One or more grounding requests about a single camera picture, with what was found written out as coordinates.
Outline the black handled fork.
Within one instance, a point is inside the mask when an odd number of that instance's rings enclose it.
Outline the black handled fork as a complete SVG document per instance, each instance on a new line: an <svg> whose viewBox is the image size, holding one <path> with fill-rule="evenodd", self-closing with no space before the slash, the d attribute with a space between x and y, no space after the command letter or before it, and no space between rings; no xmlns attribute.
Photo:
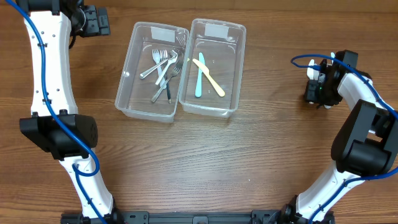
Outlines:
<svg viewBox="0 0 398 224"><path fill-rule="evenodd" d="M169 83L166 84L166 90L167 90L167 100L168 100L168 103L171 104L171 103L172 103L172 99L171 99L171 93L170 93Z"/></svg>

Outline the mint green plastic knife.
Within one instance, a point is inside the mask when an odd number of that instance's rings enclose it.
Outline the mint green plastic knife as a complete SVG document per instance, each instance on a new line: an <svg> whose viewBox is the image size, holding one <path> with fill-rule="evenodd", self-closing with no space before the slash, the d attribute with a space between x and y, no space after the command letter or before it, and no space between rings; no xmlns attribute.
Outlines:
<svg viewBox="0 0 398 224"><path fill-rule="evenodd" d="M198 60L202 63L205 64L205 58L202 52L198 54ZM195 97L200 98L202 94L202 70L199 68L198 69L198 76L197 76L197 83L195 87Z"/></svg>

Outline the small white plastic fork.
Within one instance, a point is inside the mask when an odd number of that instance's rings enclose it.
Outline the small white plastic fork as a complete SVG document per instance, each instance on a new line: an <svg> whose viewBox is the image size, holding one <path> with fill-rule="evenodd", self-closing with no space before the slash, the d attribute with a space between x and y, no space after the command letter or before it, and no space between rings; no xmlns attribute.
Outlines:
<svg viewBox="0 0 398 224"><path fill-rule="evenodd" d="M153 50L152 50L152 58L153 58L153 60L154 60L155 63L159 63L159 62L161 61L162 57L161 57L160 52L159 52L157 49L153 49ZM162 72L162 71L161 71L161 68L158 67L158 68L157 68L157 73L158 73L158 75L160 75L161 72Z"/></svg>

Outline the cream plastic knife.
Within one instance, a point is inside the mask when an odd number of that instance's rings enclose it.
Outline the cream plastic knife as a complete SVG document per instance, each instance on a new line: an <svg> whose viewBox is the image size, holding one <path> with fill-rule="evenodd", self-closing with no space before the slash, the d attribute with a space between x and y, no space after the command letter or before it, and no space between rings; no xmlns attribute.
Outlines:
<svg viewBox="0 0 398 224"><path fill-rule="evenodd" d="M311 59L311 61L309 62L308 66L314 66L316 65L315 60ZM319 77L319 71L315 70L313 68L308 67L307 68L307 77L309 80L318 80Z"/></svg>

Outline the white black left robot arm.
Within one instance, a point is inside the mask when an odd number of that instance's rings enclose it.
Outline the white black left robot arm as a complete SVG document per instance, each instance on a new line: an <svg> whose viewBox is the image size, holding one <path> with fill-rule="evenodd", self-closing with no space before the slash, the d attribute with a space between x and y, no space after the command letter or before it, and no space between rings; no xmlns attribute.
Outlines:
<svg viewBox="0 0 398 224"><path fill-rule="evenodd" d="M61 223L124 223L104 184L95 154L96 121L79 114L70 76L69 50L76 37L110 34L105 8L83 1L9 1L23 17L32 50L34 95L21 133L52 155L70 176L81 202L79 214Z"/></svg>

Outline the yellow plastic knife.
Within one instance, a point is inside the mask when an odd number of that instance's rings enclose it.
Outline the yellow plastic knife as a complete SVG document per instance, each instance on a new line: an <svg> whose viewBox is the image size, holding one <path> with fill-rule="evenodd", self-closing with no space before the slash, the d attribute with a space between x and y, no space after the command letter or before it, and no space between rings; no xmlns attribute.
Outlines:
<svg viewBox="0 0 398 224"><path fill-rule="evenodd" d="M209 82L211 83L211 85L213 86L213 88L215 89L215 91L217 92L217 94L220 97L224 97L225 96L225 91L222 89L222 87L219 86L219 84L212 78L212 76L210 75L210 70L209 68L203 64L202 62L200 62L199 60L193 58L192 62L205 74L205 76L207 77L207 79L209 80Z"/></svg>

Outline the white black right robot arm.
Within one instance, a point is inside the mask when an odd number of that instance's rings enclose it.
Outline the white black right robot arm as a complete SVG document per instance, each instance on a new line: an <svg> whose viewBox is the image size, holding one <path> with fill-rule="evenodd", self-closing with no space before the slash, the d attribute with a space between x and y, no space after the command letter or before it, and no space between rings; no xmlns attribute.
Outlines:
<svg viewBox="0 0 398 224"><path fill-rule="evenodd" d="M308 54L304 100L331 108L345 101L350 114L331 146L332 162L304 192L284 205L276 223L333 223L331 208L350 190L397 174L397 111L356 68L358 54Z"/></svg>

